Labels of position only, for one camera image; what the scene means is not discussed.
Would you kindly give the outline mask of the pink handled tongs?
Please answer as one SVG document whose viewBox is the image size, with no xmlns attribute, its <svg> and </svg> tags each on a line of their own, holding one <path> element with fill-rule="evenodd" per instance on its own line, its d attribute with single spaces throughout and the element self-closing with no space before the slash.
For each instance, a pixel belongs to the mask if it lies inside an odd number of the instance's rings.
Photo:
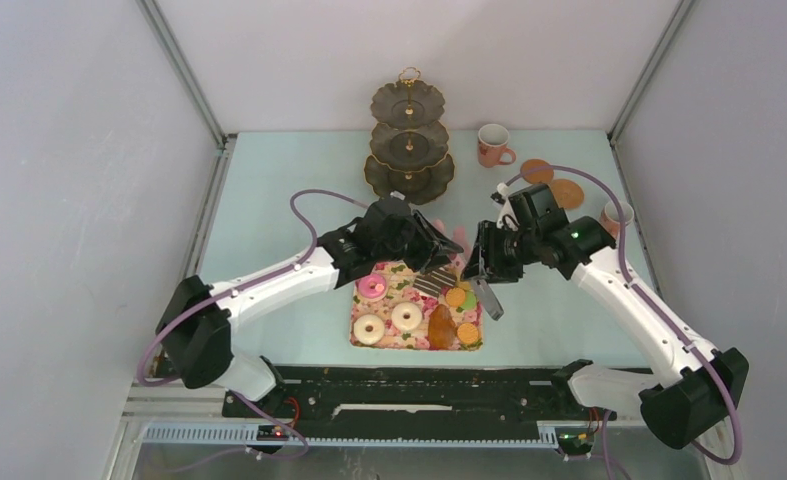
<svg viewBox="0 0 787 480">
<path fill-rule="evenodd" d="M 445 224 L 436 218 L 432 224 L 444 235 L 463 248 L 463 252 L 458 254 L 453 260 L 453 265 L 458 273 L 463 275 L 463 269 L 472 253 L 471 244 L 466 238 L 466 231 L 463 226 L 455 227 L 452 233 L 446 232 Z M 483 279 L 468 280 L 471 290 L 476 299 L 480 302 L 483 311 L 494 321 L 498 321 L 504 316 L 504 309 L 490 285 Z"/>
</svg>

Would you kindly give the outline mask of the pink frosted donut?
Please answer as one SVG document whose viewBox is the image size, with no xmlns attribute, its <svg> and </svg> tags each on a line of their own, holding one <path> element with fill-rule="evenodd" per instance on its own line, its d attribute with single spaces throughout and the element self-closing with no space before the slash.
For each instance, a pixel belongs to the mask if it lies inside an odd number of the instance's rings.
<svg viewBox="0 0 787 480">
<path fill-rule="evenodd" d="M 356 294 L 361 301 L 381 300 L 386 295 L 387 288 L 387 279 L 378 273 L 371 273 L 356 282 Z"/>
</svg>

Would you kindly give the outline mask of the white donut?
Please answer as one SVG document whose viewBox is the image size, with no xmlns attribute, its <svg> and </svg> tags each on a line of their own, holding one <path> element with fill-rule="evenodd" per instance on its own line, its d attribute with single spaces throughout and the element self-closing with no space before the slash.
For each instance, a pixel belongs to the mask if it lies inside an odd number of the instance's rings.
<svg viewBox="0 0 787 480">
<path fill-rule="evenodd" d="M 374 314 L 365 314 L 353 322 L 352 334 L 362 345 L 375 345 L 385 336 L 385 321 Z"/>
<path fill-rule="evenodd" d="M 423 321 L 423 313 L 419 305 L 412 302 L 401 302 L 391 311 L 392 324 L 400 332 L 411 332 L 419 327 Z"/>
</svg>

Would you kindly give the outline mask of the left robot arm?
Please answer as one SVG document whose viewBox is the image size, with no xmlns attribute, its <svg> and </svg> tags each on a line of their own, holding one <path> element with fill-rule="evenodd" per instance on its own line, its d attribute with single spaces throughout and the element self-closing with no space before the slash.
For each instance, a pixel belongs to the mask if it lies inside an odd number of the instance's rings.
<svg viewBox="0 0 787 480">
<path fill-rule="evenodd" d="M 258 318 L 305 297 L 333 291 L 369 275 L 382 262 L 428 273 L 451 264 L 464 249 L 419 211 L 397 198 L 377 200 L 351 222 L 313 234 L 303 253 L 235 280 L 182 280 L 156 328 L 156 339 L 190 390 L 219 386 L 246 398 L 261 416 L 285 403 L 277 370 L 234 342 Z"/>
</svg>

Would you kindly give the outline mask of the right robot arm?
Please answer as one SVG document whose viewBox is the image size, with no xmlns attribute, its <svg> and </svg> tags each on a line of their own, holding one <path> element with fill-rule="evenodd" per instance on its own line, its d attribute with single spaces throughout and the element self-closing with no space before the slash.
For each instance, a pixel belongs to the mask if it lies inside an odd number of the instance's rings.
<svg viewBox="0 0 787 480">
<path fill-rule="evenodd" d="M 666 446 L 682 449 L 729 417 L 749 372 L 736 348 L 722 351 L 696 333 L 639 277 L 597 220 L 568 220 L 544 184 L 510 192 L 500 184 L 494 221 L 479 223 L 463 277 L 484 293 L 487 311 L 502 309 L 490 285 L 515 283 L 524 268 L 557 270 L 615 318 L 649 364 L 647 374 L 577 360 L 553 377 L 554 411 L 575 418 L 588 407 L 640 416 Z"/>
</svg>

